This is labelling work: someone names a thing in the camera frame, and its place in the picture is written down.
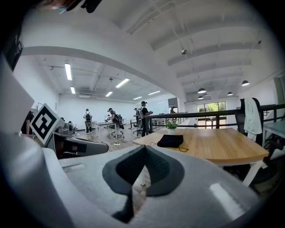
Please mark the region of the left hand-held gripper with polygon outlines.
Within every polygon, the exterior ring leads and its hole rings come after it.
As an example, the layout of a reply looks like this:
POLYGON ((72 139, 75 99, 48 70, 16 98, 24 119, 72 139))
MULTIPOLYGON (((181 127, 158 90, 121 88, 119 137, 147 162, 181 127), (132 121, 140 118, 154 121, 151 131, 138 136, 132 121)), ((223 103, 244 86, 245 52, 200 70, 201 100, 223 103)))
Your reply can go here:
POLYGON ((53 135, 54 151, 58 159, 99 155, 109 151, 109 146, 105 143, 73 137, 72 126, 46 103, 34 116, 30 126, 44 146, 53 135))

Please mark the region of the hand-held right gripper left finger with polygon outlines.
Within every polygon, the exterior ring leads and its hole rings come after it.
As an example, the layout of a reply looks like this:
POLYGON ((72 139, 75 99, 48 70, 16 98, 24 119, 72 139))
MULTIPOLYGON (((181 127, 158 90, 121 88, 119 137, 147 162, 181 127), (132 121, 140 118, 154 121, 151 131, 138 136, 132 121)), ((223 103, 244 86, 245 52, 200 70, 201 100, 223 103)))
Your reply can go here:
POLYGON ((77 228, 143 228, 135 214, 132 186, 145 164, 145 147, 59 161, 77 193, 69 197, 77 228))

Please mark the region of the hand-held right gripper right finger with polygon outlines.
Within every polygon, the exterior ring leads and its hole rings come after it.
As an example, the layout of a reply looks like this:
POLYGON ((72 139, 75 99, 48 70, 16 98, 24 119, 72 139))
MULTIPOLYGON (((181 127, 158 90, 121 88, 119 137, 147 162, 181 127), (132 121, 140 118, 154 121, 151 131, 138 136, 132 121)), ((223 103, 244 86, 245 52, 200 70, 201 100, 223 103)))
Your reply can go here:
POLYGON ((216 164, 158 148, 184 168, 184 178, 169 195, 147 197, 139 212, 143 228, 220 228, 259 202, 259 197, 216 164))

